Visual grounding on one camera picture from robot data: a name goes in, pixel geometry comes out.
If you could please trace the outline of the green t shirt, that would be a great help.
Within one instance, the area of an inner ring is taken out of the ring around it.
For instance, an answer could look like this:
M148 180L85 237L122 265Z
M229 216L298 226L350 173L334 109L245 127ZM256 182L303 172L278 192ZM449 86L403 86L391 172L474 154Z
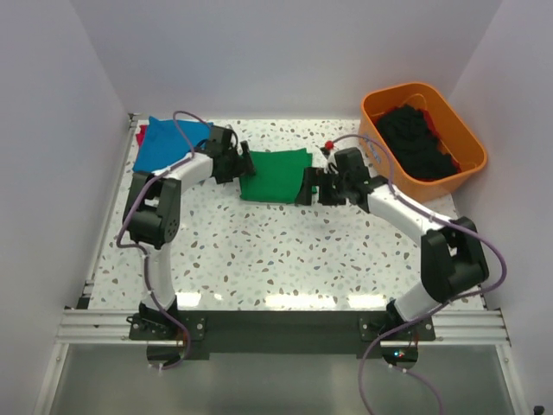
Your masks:
M303 173L313 156L305 148L251 153L256 173L243 176L240 198L244 201L293 204L302 187Z

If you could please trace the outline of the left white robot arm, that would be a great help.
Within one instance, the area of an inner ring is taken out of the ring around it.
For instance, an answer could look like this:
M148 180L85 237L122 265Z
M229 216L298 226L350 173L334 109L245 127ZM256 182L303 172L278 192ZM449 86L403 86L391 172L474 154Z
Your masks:
M170 256L180 229L181 195L211 178L224 184L255 173L248 143L238 141L232 128L213 125L207 139L177 162L133 174L117 245L141 251L145 296L139 315L158 338L169 339L179 328Z

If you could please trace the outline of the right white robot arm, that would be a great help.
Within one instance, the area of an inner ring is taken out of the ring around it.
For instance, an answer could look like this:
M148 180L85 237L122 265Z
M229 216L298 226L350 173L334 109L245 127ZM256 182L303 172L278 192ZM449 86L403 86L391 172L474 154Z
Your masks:
M313 189L323 206L354 205L379 217L420 248L420 281L386 305L383 332L405 339L437 307L480 285L489 270L474 223L465 217L453 220L400 194L383 176L372 177L360 150L348 148L327 157L324 168L303 171L297 205L312 203Z

